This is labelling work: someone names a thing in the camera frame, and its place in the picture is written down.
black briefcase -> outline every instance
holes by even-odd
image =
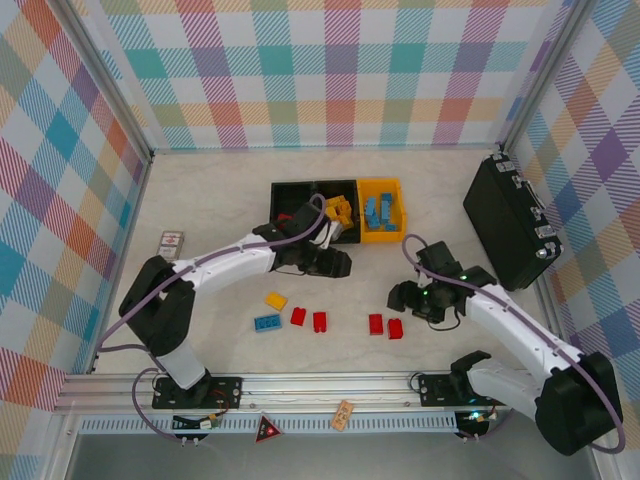
[[[528,287],[563,251],[531,182],[504,153],[482,161],[463,205],[509,291]]]

yellow tray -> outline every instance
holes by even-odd
[[[359,178],[358,203],[360,210],[360,243],[401,242],[407,231],[407,212],[402,201],[402,187],[397,178]],[[398,227],[395,232],[387,232],[384,225],[370,229],[364,218],[364,207],[369,197],[376,198],[376,211],[380,212],[380,195],[391,193],[391,222]]]

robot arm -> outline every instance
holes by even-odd
[[[424,269],[480,287],[509,307],[503,308],[485,295],[448,282],[433,280],[426,285],[423,273],[418,282],[403,282],[391,290],[388,307],[404,311],[408,306],[415,316],[431,323],[444,321],[446,309],[453,307],[489,330],[525,367],[524,371],[514,370],[482,351],[460,358],[451,365],[450,381],[461,401],[469,402],[475,394],[514,408],[535,421],[547,442],[565,455],[575,453],[615,427],[593,388],[556,352],[562,350],[588,372],[622,418],[613,367],[604,355],[585,355],[543,329],[485,270],[463,270],[443,242],[425,247],[417,256]],[[550,342],[544,342],[511,309],[530,320],[531,328]]]
[[[193,406],[197,406],[208,393],[210,378],[187,340],[196,292],[213,293],[246,277],[264,274],[284,265],[295,265],[309,275],[348,276],[351,259],[346,253],[329,247],[330,239],[339,234],[339,224],[330,222],[327,217],[305,239],[278,246],[242,248],[252,243],[281,242],[298,236],[313,226],[318,215],[324,216],[324,213],[306,203],[286,222],[256,227],[234,244],[239,247],[237,251],[199,264],[129,320],[129,327],[177,386],[187,392]],[[120,315],[124,316],[164,280],[194,265],[198,258],[179,260],[175,264],[160,256],[149,259],[124,298]]]

marble surface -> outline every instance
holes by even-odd
[[[159,156],[151,170],[119,284],[116,305],[142,264],[156,254],[163,230],[182,230],[181,259],[237,241],[268,220],[274,181],[393,176],[402,183],[408,231],[428,242],[444,240],[466,267],[491,265],[464,212],[462,200],[480,161],[480,150],[449,151],[264,151]],[[489,332],[463,318],[460,328],[438,333],[411,316],[386,308],[389,290],[413,279],[399,244],[345,245],[353,260],[344,279],[295,277],[278,273],[249,278],[198,297],[189,340],[212,372],[331,372],[447,369],[476,349],[518,366]],[[274,313],[264,304],[271,291],[288,297],[283,328],[255,333],[253,318]],[[532,289],[515,301],[542,318]],[[293,307],[307,308],[304,327],[289,323]],[[116,321],[112,312],[110,324]],[[315,334],[310,313],[328,313],[328,332]],[[371,337],[368,314],[399,316],[404,338]],[[452,313],[447,317],[451,325]],[[108,345],[137,342],[124,327]],[[141,352],[102,354],[99,373],[134,373],[151,366]]]

plaid wallpaper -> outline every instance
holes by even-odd
[[[152,143],[190,149],[493,143],[554,2],[74,3]]]
[[[640,475],[639,147],[640,4],[601,0],[515,153],[566,247],[550,274],[564,328],[613,358]]]
[[[0,479],[31,478],[143,163],[45,0],[0,0]]]

